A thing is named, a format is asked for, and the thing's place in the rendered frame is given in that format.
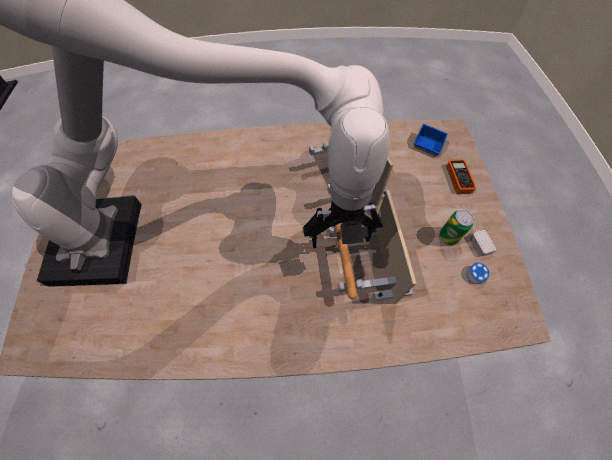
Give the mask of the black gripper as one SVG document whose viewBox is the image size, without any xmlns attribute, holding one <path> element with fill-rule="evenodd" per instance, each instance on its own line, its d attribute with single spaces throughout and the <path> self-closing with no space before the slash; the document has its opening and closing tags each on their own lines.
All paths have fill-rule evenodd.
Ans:
<svg viewBox="0 0 612 460">
<path fill-rule="evenodd" d="M 366 216 L 364 214 L 365 212 L 369 213 L 372 219 Z M 322 208 L 318 208 L 316 214 L 306 223 L 306 225 L 303 227 L 304 236 L 309 236 L 309 238 L 312 238 L 313 248 L 316 248 L 318 234 L 322 233 L 331 226 L 334 227 L 339 223 L 343 223 L 343 220 L 355 219 L 357 219 L 357 222 L 362 222 L 362 225 L 368 227 L 369 237 L 365 237 L 366 242 L 369 242 L 372 232 L 376 232 L 377 227 L 383 227 L 374 202 L 370 202 L 369 206 L 365 206 L 362 209 L 349 211 L 338 207 L 333 201 L 331 201 L 331 208 L 328 211 L 322 211 Z"/>
</svg>

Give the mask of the green drink can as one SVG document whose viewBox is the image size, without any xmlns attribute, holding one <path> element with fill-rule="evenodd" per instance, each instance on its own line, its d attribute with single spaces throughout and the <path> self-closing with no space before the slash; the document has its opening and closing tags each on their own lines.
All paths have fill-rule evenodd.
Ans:
<svg viewBox="0 0 612 460">
<path fill-rule="evenodd" d="M 473 215 L 469 211 L 455 211 L 440 230 L 440 238 L 448 245 L 455 245 L 472 228 L 473 222 Z"/>
</svg>

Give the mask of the blue plastic bin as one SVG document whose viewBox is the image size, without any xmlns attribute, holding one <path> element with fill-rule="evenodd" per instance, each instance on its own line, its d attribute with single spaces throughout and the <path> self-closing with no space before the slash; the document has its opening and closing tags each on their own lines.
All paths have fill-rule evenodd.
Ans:
<svg viewBox="0 0 612 460">
<path fill-rule="evenodd" d="M 448 133 L 423 124 L 416 137 L 414 145 L 439 155 L 447 135 Z"/>
</svg>

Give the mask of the orange digital multimeter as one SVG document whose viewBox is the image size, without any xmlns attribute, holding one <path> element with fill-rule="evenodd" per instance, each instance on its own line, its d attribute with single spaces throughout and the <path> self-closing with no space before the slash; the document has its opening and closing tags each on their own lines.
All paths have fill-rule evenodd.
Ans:
<svg viewBox="0 0 612 460">
<path fill-rule="evenodd" d="M 476 189 L 465 160 L 449 160 L 446 165 L 457 194 L 471 194 Z"/>
</svg>

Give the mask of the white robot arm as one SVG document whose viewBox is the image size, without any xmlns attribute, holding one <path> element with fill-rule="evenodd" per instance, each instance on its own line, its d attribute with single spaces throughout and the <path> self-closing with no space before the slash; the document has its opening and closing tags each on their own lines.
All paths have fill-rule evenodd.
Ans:
<svg viewBox="0 0 612 460">
<path fill-rule="evenodd" d="M 31 228 L 60 246 L 56 260 L 71 259 L 71 269 L 109 256 L 118 212 L 114 205 L 95 208 L 118 146 L 114 125 L 102 116 L 104 61 L 183 82 L 305 90 L 334 128 L 330 193 L 344 210 L 365 207 L 384 171 L 389 128 L 379 84 L 362 66 L 329 68 L 295 54 L 191 39 L 125 0 L 0 0 L 0 25 L 52 45 L 61 113 L 52 155 L 18 177 L 12 202 Z"/>
</svg>

